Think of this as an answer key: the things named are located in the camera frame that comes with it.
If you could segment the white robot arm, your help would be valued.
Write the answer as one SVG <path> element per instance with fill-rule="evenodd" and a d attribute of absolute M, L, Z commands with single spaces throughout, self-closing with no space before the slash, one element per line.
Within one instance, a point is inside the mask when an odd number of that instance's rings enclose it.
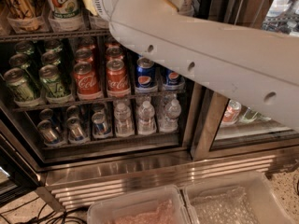
<path fill-rule="evenodd" d="M 92 0 L 123 46 L 299 130 L 299 38 L 182 16 L 184 0 Z"/>

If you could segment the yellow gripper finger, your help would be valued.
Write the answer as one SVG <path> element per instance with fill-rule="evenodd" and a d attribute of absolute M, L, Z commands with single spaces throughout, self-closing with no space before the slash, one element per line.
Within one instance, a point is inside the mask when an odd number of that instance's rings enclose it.
<path fill-rule="evenodd" d="M 82 0 L 84 6 L 86 7 L 87 10 L 89 10 L 93 16 L 97 16 L 97 10 L 93 4 L 93 0 Z"/>

